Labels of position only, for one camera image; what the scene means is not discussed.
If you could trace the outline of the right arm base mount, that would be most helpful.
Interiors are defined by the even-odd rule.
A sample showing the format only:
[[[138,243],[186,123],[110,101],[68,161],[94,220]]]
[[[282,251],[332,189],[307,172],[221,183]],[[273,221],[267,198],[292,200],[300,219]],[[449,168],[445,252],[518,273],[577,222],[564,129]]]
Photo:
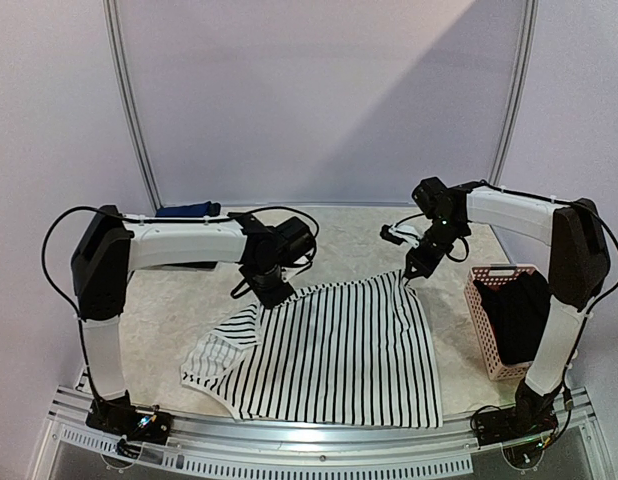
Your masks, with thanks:
[[[567,412],[563,426],[560,426],[554,409],[554,401],[559,394],[562,395]],[[541,438],[536,445],[537,449],[544,450],[564,434],[571,420],[573,406],[572,392],[568,387],[559,387],[552,393],[538,395],[522,383],[521,389],[516,392],[513,407],[481,407],[472,414],[469,425],[480,446],[540,436],[548,432],[549,436]]]

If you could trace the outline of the black white striped tank top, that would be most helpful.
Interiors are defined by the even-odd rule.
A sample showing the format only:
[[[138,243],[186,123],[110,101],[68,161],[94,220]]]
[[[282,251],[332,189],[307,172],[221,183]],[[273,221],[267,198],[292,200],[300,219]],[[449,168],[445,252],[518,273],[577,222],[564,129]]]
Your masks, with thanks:
[[[180,380],[239,420],[443,424],[430,328],[399,270],[246,306],[197,341]]]

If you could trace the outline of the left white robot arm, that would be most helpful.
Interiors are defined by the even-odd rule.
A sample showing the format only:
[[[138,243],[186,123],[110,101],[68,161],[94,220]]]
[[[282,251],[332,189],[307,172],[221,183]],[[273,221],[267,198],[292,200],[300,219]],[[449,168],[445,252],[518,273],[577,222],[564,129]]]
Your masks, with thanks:
[[[318,224],[295,210],[278,225],[253,212],[216,217],[125,216],[113,205],[95,210],[71,258],[82,342],[93,395],[103,400],[100,419],[117,434],[137,426],[137,412],[121,398],[119,323],[130,275],[139,270],[234,264],[242,277],[234,298],[253,293],[271,309],[294,292],[289,269],[308,268],[317,253]]]

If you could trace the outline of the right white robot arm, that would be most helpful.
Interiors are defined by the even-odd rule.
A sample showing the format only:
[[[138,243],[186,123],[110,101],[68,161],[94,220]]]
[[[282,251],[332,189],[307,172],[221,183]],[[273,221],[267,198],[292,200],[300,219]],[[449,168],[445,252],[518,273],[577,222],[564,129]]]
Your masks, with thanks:
[[[557,392],[610,272],[608,235],[595,203],[551,199],[485,181],[447,186],[437,177],[421,180],[412,198],[430,225],[406,254],[408,279],[430,277],[454,243],[470,236],[471,224],[504,229],[549,248],[548,320],[523,388],[537,397]]]

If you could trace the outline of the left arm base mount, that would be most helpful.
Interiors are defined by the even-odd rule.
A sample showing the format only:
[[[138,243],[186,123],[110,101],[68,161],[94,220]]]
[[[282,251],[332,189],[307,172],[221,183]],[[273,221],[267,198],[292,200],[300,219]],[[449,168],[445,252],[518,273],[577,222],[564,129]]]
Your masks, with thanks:
[[[130,397],[114,400],[94,399],[85,424],[107,434],[124,437],[130,442],[165,445],[175,417],[158,406],[138,407]]]

